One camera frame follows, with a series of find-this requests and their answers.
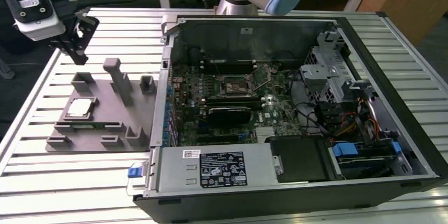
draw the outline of slotted metal table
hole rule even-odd
[[[56,51],[0,143],[1,223],[153,223],[133,205],[125,188],[128,167],[148,153],[64,154],[45,151],[45,138],[73,90],[77,71],[108,79],[102,61],[118,57],[129,79],[158,78],[165,14],[212,14],[204,9],[94,8],[101,21],[86,55],[76,66]],[[345,16],[396,87],[438,151],[448,159],[448,86],[388,18],[374,13],[293,12],[300,16]],[[353,62],[362,76],[362,69]],[[141,189],[142,180],[133,183]],[[404,195],[377,207],[206,223],[448,223],[448,187]]]

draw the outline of small circuit board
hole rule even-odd
[[[204,72],[173,66],[178,146],[258,143],[269,136],[257,136],[261,130],[272,136],[301,134],[286,94],[290,70],[254,63],[249,73]]]

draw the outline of barcode sticker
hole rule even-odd
[[[198,158],[201,150],[184,150],[182,158]]]
[[[20,0],[18,4],[21,8],[29,8],[40,4],[38,0]]]

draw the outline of blue tab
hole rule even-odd
[[[341,143],[341,144],[336,144],[332,147],[334,156],[341,156],[341,155],[357,155],[357,149],[353,143]]]
[[[401,146],[400,146],[398,142],[392,142],[392,147],[393,147],[394,153],[401,152]]]
[[[141,178],[142,177],[142,167],[130,167],[128,169],[128,178]]]
[[[333,149],[333,153],[334,153],[334,156],[336,156],[336,157],[338,157],[340,155],[342,155],[342,153],[341,153],[341,149],[338,149],[337,146],[333,146],[332,149]]]

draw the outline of red cable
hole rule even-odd
[[[346,112],[344,115],[342,115],[342,123],[341,123],[341,127],[344,127],[344,120],[345,120],[345,117],[348,115],[352,115],[352,114],[356,114],[356,112]]]

